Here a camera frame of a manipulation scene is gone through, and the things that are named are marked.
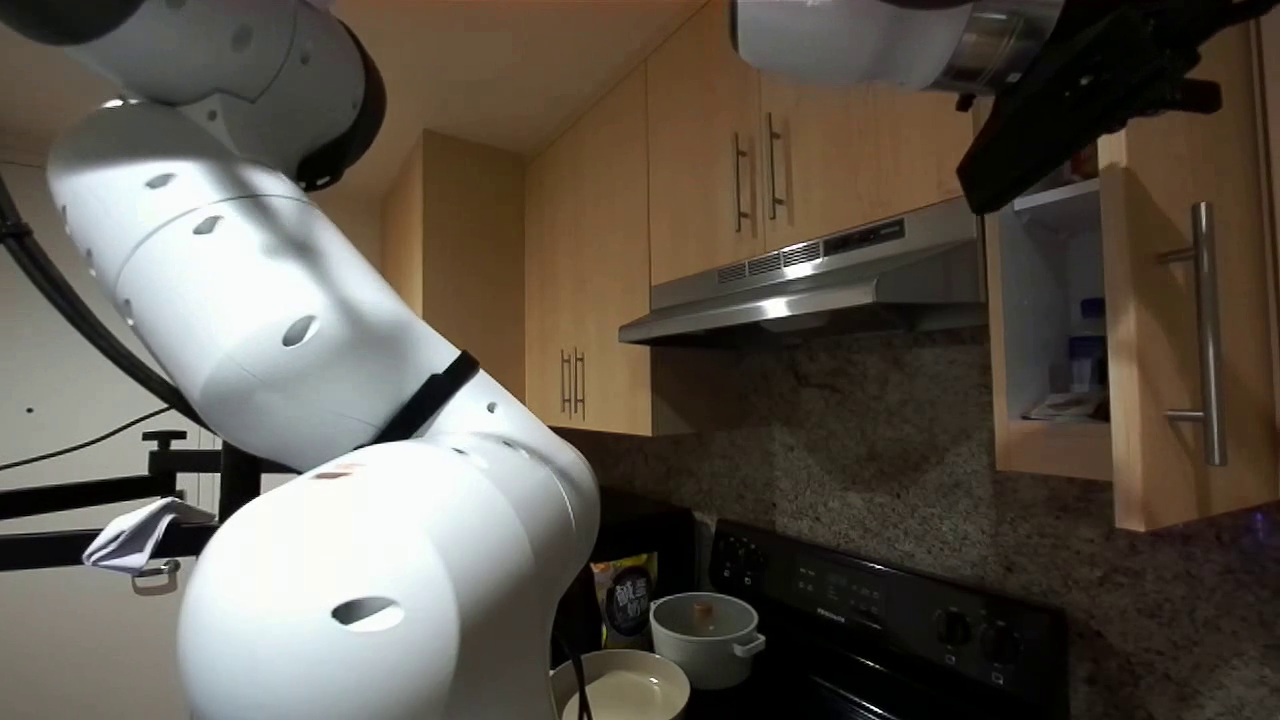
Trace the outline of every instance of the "upper cabinet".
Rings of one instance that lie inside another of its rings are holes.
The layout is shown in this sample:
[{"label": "upper cabinet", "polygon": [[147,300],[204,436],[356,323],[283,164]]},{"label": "upper cabinet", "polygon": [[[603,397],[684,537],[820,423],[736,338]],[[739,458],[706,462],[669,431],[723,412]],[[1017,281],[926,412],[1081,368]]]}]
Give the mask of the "upper cabinet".
[{"label": "upper cabinet", "polygon": [[644,68],[527,167],[525,390],[556,429],[651,431]]},{"label": "upper cabinet", "polygon": [[1265,89],[1265,137],[1267,137],[1267,226],[1273,226],[1273,308],[1280,317],[1280,14],[1260,19],[1260,89]]},{"label": "upper cabinet", "polygon": [[379,272],[435,332],[525,393],[525,160],[423,134],[385,201]]},{"label": "upper cabinet", "polygon": [[958,195],[968,141],[948,95],[750,72],[706,0],[649,60],[651,281]]},{"label": "upper cabinet", "polygon": [[1213,116],[1132,122],[1099,178],[988,221],[994,468],[1107,482],[1114,527],[1276,501],[1276,257],[1253,27]]}]

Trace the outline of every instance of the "stove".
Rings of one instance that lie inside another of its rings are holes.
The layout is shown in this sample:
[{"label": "stove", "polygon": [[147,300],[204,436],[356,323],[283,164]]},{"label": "stove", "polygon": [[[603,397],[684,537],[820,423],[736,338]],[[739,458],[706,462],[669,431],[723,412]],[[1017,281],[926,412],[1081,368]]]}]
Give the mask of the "stove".
[{"label": "stove", "polygon": [[756,606],[766,648],[687,720],[1069,720],[1057,610],[723,520],[712,587]]}]

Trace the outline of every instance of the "white cup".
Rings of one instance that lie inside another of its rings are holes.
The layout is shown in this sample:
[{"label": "white cup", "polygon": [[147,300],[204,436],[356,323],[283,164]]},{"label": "white cup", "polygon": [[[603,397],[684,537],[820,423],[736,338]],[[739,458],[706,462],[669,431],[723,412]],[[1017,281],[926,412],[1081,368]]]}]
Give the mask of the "white cup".
[{"label": "white cup", "polygon": [[651,652],[678,666],[692,689],[736,689],[763,652],[761,618],[723,594],[676,594],[649,606]]}]

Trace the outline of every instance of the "cabinet handle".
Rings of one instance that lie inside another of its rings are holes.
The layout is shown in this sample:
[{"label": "cabinet handle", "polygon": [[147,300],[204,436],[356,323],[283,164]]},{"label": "cabinet handle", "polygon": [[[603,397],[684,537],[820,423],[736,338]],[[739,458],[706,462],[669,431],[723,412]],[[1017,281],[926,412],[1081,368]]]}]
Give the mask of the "cabinet handle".
[{"label": "cabinet handle", "polygon": [[766,137],[766,221],[778,216],[778,210],[787,210],[787,191],[778,184],[778,151],[787,146],[787,134],[771,122],[771,112],[763,112],[763,137]]},{"label": "cabinet handle", "polygon": [[567,418],[567,352],[561,347],[561,412]]},{"label": "cabinet handle", "polygon": [[1223,368],[1221,368],[1221,287],[1216,287],[1216,228],[1213,206],[1193,206],[1193,244],[1156,257],[1161,263],[1197,267],[1197,332],[1199,332],[1199,393],[1203,408],[1174,408],[1166,419],[1203,423],[1203,463],[1229,468],[1223,429]]},{"label": "cabinet handle", "polygon": [[576,352],[576,412],[589,418],[589,352]]},{"label": "cabinet handle", "polygon": [[736,228],[736,237],[744,237],[748,226],[756,226],[750,146],[739,134],[730,134],[730,228]]}]

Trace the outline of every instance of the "tile backsplash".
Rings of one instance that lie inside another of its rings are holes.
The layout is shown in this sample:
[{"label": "tile backsplash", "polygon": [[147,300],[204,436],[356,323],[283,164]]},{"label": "tile backsplash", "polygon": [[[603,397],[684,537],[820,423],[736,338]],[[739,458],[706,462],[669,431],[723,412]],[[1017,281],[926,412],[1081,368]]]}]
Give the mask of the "tile backsplash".
[{"label": "tile backsplash", "polygon": [[730,423],[573,436],[608,487],[1071,618],[1071,717],[1280,717],[1280,511],[1110,527],[1107,485],[994,476],[984,332],[723,352]]}]

